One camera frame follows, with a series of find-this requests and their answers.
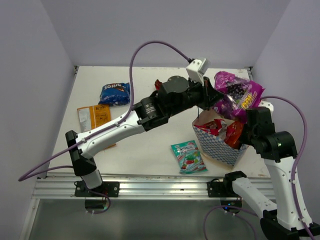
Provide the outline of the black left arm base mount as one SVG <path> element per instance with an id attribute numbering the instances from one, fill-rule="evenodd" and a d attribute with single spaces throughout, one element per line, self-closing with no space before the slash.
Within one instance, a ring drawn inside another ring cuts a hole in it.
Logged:
<path id="1" fill-rule="evenodd" d="M 118 181 L 103 181 L 101 186 L 87 190 L 84 181 L 75 181 L 75 197 L 102 197 L 104 195 L 109 198 L 117 198 L 120 191 L 120 183 Z"/>

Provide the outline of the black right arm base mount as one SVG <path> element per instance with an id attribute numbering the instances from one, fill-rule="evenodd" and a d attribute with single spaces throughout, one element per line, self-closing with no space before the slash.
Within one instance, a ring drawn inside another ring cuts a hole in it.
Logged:
<path id="1" fill-rule="evenodd" d="M 238 198 L 239 195 L 232 190 L 227 190 L 224 183 L 214 178 L 206 183 L 209 198 Z"/>

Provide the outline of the red torn chip bag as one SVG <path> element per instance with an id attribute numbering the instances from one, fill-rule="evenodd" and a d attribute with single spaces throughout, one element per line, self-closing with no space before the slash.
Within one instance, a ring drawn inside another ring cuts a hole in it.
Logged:
<path id="1" fill-rule="evenodd" d="M 160 81 L 160 80 L 156 80 L 155 82 L 154 82 L 154 86 L 155 86 L 155 89 L 158 91 L 159 89 L 160 89 L 160 87 L 162 86 L 162 82 Z"/>

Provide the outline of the aluminium table frame rail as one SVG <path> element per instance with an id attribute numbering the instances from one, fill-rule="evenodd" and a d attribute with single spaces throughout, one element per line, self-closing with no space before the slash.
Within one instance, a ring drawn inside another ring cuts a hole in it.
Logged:
<path id="1" fill-rule="evenodd" d="M 166 81 L 171 76 L 187 77 L 184 67 L 135 67 L 133 69 L 134 99 L 148 97 L 155 89 L 155 80 Z M 102 86 L 108 83 L 127 82 L 129 68 L 119 66 L 79 66 L 68 100 L 53 153 L 67 147 L 65 133 L 81 132 L 77 109 L 95 105 Z M 119 197 L 129 199 L 208 199 L 207 182 L 222 178 L 228 171 L 243 171 L 257 189 L 267 198 L 275 199 L 269 173 L 264 161 L 249 147 L 231 169 L 203 155 L 208 169 L 205 173 L 179 174 L 177 160 L 171 145 L 195 140 L 192 121 L 197 108 L 188 109 L 172 118 L 169 123 L 146 133 L 118 142 L 114 147 L 99 152 L 94 160 L 104 181 L 119 182 Z M 81 180 L 72 169 L 48 172 L 45 179 L 38 179 L 33 191 L 34 199 L 73 199 L 74 182 Z"/>

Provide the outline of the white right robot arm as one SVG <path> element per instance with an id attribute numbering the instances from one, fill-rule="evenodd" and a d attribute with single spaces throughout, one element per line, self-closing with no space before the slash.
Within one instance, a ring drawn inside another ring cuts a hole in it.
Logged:
<path id="1" fill-rule="evenodd" d="M 252 146 L 266 165 L 276 202 L 270 201 L 255 188 L 242 171 L 223 178 L 227 196 L 242 197 L 260 220 L 260 227 L 269 240 L 298 240 L 320 234 L 320 226 L 305 208 L 298 172 L 293 169 L 297 149 L 287 131 L 276 132 L 271 111 L 267 107 L 246 110 L 240 142 Z"/>

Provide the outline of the pink snack bag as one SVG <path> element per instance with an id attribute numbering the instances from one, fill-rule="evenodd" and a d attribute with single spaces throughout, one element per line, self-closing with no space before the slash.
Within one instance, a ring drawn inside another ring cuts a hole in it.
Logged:
<path id="1" fill-rule="evenodd" d="M 219 136 L 227 130 L 227 123 L 223 119 L 214 119 L 202 125 L 195 125 L 196 128 L 204 131 L 205 133 Z"/>

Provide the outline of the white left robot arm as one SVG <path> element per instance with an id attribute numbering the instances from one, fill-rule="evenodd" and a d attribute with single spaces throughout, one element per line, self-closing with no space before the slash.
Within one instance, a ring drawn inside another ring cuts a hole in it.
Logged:
<path id="1" fill-rule="evenodd" d="M 203 83 L 194 83 L 178 75 L 172 76 L 120 117 L 91 131 L 68 131 L 65 139 L 74 174 L 82 178 L 92 196 L 101 195 L 104 184 L 94 160 L 98 152 L 130 136 L 167 124 L 171 117 L 194 106 L 208 110 L 223 97 L 207 77 Z"/>

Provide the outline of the teal Fox's candy bag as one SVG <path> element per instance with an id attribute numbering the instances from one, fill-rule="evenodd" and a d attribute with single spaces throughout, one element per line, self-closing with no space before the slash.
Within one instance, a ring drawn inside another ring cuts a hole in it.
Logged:
<path id="1" fill-rule="evenodd" d="M 197 174 L 207 171 L 200 150 L 194 140 L 173 144 L 171 149 L 176 157 L 180 174 Z"/>

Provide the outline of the purple grape candy bag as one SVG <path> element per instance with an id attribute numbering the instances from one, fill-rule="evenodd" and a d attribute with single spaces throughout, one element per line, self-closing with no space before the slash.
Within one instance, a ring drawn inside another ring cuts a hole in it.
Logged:
<path id="1" fill-rule="evenodd" d="M 214 89 L 224 97 L 212 108 L 223 118 L 247 122 L 246 110 L 258 107 L 264 88 L 253 80 L 244 79 L 233 73 L 220 71 L 214 76 Z"/>

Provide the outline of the blue Doritos chip bag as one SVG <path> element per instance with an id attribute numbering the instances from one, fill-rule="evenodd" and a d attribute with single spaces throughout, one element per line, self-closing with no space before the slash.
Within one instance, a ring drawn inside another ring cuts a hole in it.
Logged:
<path id="1" fill-rule="evenodd" d="M 110 83 L 102 87 L 99 96 L 100 105 L 123 106 L 129 104 L 130 83 Z"/>

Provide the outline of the blue checkered paper bag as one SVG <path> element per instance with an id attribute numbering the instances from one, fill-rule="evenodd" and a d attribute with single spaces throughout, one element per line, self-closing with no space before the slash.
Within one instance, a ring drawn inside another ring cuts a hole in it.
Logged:
<path id="1" fill-rule="evenodd" d="M 217 160 L 225 165 L 234 166 L 242 158 L 248 149 L 248 145 L 243 144 L 239 149 L 227 145 L 219 136 L 214 136 L 197 126 L 206 124 L 215 119 L 224 120 L 229 126 L 232 120 L 220 118 L 214 110 L 203 110 L 192 122 L 192 128 L 201 147 L 201 151 L 210 159 Z"/>

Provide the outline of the orange cream cassava chips bag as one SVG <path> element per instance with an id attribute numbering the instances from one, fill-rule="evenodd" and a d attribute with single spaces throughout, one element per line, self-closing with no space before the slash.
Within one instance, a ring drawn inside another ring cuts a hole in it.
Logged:
<path id="1" fill-rule="evenodd" d="M 244 124 L 238 120 L 230 124 L 226 129 L 224 142 L 231 148 L 239 150 L 241 147 L 240 136 L 242 134 Z"/>

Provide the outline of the orange yellow snack packet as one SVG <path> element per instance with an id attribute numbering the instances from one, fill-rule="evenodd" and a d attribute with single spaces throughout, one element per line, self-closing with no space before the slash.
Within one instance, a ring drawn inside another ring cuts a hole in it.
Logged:
<path id="1" fill-rule="evenodd" d="M 111 121 L 108 105 L 98 104 L 77 109 L 81 132 L 91 131 Z"/>

